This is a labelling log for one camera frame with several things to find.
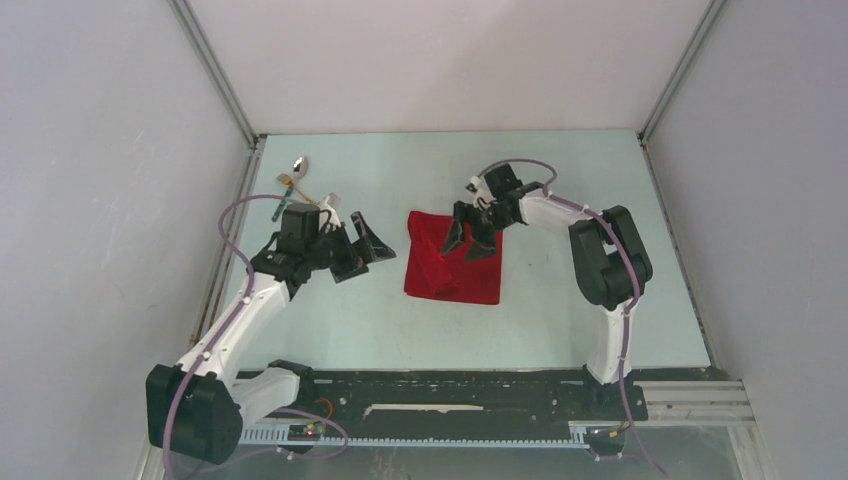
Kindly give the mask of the red satin napkin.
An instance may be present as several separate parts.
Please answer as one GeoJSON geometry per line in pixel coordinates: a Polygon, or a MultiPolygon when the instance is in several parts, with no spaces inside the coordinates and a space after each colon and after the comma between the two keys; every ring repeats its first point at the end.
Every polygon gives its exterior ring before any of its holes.
{"type": "Polygon", "coordinates": [[[404,292],[428,300],[497,305],[501,300],[503,235],[496,235],[495,255],[467,263],[471,243],[443,256],[441,247],[452,218],[421,211],[408,215],[410,253],[404,292]]]}

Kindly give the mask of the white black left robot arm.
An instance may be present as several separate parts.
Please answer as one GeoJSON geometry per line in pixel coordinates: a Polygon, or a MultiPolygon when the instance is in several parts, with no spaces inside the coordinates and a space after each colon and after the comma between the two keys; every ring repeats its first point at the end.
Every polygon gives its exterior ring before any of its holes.
{"type": "Polygon", "coordinates": [[[341,283],[365,274],[395,251],[351,215],[357,239],[348,236],[334,196],[316,205],[294,202],[246,264],[246,278],[209,331],[175,364],[157,365],[145,381],[148,440],[173,453],[221,465],[238,446],[245,427],[283,408],[304,416],[316,403],[315,388],[295,366],[266,367],[240,383],[239,362],[266,325],[280,314],[317,271],[341,283]]]}

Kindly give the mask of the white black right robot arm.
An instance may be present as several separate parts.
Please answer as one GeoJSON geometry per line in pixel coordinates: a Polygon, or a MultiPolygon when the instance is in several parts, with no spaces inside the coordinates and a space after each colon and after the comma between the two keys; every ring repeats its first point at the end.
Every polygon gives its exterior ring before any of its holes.
{"type": "Polygon", "coordinates": [[[468,262],[491,257],[497,234],[516,224],[568,238],[578,288],[605,314],[586,364],[595,382],[583,388],[581,402],[591,416],[606,418],[622,403],[614,383],[631,370],[632,317],[653,277],[651,260],[627,208],[596,211],[565,199],[551,191],[549,181],[521,181],[514,163],[497,161],[470,178],[466,189],[471,199],[454,203],[441,252],[467,246],[468,262]]]}

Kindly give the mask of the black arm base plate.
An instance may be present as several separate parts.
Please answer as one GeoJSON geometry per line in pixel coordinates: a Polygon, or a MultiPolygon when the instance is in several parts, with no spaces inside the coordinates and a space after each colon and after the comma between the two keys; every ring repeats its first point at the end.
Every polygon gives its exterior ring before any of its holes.
{"type": "Polygon", "coordinates": [[[601,385],[584,369],[315,371],[293,408],[326,414],[351,439],[566,441],[574,422],[645,421],[641,387],[601,385]]]}

